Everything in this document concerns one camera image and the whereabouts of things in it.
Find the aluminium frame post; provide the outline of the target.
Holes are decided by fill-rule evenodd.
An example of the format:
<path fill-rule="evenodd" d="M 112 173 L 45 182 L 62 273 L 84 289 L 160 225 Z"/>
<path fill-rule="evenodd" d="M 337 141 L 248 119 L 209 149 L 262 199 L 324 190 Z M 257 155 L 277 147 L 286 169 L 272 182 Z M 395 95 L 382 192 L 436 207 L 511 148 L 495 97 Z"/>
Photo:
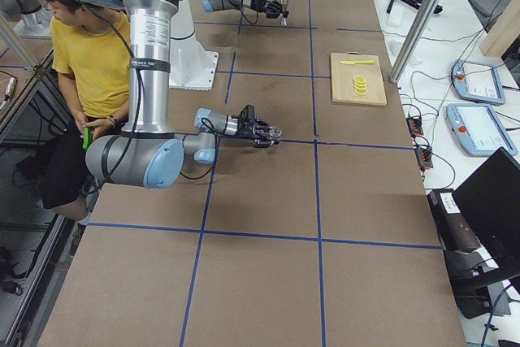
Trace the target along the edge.
<path fill-rule="evenodd" d="M 391 83 L 397 84 L 401 78 L 438 2 L 439 0 L 424 0 L 422 2 L 390 72 L 389 81 Z"/>

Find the black monitor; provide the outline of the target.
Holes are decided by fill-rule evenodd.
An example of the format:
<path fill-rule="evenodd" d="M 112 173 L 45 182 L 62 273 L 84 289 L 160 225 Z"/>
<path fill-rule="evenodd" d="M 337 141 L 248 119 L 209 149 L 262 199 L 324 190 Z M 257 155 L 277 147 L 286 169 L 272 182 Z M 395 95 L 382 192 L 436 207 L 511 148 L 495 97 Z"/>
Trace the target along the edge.
<path fill-rule="evenodd" d="M 519 162 L 506 149 L 489 156 L 453 199 L 499 267 L 519 260 Z"/>

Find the near teach pendant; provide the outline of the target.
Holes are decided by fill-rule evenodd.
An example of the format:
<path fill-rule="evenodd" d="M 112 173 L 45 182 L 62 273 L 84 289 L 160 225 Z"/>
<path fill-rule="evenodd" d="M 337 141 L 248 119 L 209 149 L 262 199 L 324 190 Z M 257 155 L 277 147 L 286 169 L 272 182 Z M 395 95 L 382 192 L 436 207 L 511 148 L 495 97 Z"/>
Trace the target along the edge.
<path fill-rule="evenodd" d="M 462 149 L 474 157 L 488 157 L 499 148 L 518 154 L 503 123 L 486 103 L 452 103 L 445 107 L 446 119 Z"/>

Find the far teach pendant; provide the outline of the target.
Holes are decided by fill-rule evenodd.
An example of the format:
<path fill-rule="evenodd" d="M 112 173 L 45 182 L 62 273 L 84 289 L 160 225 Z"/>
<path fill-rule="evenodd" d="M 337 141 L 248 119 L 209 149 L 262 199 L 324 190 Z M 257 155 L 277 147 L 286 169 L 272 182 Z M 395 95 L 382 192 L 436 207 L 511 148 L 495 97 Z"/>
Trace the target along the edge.
<path fill-rule="evenodd" d="M 494 106 L 506 104 L 501 79 L 491 64 L 457 60 L 451 78 L 455 92 L 462 100 Z"/>

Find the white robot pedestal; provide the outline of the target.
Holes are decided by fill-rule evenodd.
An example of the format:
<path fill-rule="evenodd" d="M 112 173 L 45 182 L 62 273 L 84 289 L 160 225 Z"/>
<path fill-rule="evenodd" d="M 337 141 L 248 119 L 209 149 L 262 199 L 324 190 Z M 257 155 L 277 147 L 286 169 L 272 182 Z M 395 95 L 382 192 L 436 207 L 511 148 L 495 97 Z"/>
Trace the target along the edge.
<path fill-rule="evenodd" d="M 213 87 L 219 53 L 197 40 L 189 0 L 179 2 L 171 17 L 169 87 L 209 91 Z"/>

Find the teach pendant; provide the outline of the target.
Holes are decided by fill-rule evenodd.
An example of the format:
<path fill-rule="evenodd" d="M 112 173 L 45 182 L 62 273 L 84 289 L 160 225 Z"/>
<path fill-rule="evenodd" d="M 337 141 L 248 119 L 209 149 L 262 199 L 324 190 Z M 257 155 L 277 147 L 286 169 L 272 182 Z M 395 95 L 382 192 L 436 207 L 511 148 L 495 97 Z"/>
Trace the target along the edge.
<path fill-rule="evenodd" d="M 451 78 L 455 92 L 462 100 L 494 106 L 506 104 L 501 79 L 491 64 L 457 60 Z"/>
<path fill-rule="evenodd" d="M 499 148 L 518 154 L 503 123 L 486 103 L 452 103 L 445 107 L 446 119 L 462 149 L 474 157 L 488 157 Z"/>

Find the steel double jigger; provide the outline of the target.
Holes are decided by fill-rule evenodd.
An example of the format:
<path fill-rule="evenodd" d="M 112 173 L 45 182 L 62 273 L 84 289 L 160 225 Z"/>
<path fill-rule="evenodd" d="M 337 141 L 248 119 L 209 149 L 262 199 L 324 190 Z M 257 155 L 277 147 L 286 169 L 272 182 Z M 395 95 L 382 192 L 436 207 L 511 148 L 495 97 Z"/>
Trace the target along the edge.
<path fill-rule="evenodd" d="M 282 11 L 288 11 L 288 8 L 281 8 Z M 285 18 L 285 19 L 281 19 L 280 18 L 280 25 L 285 27 L 287 25 L 287 22 L 288 22 L 288 18 Z"/>

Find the green handled tool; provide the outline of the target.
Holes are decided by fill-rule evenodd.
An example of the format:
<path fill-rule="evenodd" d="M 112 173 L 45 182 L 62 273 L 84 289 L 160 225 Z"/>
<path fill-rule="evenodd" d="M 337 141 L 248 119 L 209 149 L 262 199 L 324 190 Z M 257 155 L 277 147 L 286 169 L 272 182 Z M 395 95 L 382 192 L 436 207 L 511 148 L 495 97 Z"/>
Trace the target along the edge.
<path fill-rule="evenodd" d="M 84 127 L 83 128 L 82 149 L 84 151 L 87 151 L 91 144 L 92 144 L 92 131 L 89 127 Z"/>

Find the yellow plastic knife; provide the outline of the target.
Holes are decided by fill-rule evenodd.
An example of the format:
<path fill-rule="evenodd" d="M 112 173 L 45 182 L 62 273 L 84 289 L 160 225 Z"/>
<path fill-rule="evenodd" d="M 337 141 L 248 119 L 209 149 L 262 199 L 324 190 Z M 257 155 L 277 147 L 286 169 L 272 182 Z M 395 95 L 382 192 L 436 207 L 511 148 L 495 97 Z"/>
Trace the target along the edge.
<path fill-rule="evenodd" d="M 375 65 L 375 60 L 339 60 L 339 64 L 354 66 L 354 65 Z"/>

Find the black computer box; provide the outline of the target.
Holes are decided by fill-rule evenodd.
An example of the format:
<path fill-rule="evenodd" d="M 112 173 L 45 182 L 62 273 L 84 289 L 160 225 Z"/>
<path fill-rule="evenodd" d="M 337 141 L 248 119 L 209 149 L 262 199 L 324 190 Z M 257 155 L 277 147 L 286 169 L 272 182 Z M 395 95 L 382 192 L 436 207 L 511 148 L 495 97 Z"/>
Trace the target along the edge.
<path fill-rule="evenodd" d="M 427 199 L 446 250 L 468 254 L 480 247 L 479 239 L 454 201 L 453 189 L 433 189 Z"/>

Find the person in yellow shirt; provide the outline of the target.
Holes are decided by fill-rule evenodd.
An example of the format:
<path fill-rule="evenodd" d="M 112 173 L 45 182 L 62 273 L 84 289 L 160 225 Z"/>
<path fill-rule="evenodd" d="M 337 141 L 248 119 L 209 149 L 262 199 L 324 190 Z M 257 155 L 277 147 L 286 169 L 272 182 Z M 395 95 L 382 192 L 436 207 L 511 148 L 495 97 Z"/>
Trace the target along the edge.
<path fill-rule="evenodd" d="M 84 130 L 98 139 L 128 119 L 130 23 L 121 11 L 75 0 L 46 0 L 52 14 L 52 68 L 72 115 L 41 182 L 46 209 L 87 225 L 90 212 L 80 190 L 89 171 Z"/>

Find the bamboo cutting board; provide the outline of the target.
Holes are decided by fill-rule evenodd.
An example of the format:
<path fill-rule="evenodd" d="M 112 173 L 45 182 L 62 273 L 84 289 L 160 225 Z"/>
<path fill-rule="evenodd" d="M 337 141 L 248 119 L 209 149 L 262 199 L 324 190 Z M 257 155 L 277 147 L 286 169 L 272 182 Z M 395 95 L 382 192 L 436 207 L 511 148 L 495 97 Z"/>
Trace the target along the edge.
<path fill-rule="evenodd" d="M 379 58 L 368 54 L 331 53 L 331 99 L 334 103 L 386 106 Z"/>

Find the clear glass measuring cup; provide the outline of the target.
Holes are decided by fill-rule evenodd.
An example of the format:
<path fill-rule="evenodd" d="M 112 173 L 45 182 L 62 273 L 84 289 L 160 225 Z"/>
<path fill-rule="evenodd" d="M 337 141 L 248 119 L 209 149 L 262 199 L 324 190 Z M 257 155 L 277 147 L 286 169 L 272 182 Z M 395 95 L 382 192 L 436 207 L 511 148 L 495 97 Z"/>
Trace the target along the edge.
<path fill-rule="evenodd" d="M 282 130 L 277 127 L 271 127 L 269 129 L 269 134 L 272 139 L 280 139 L 282 136 Z"/>

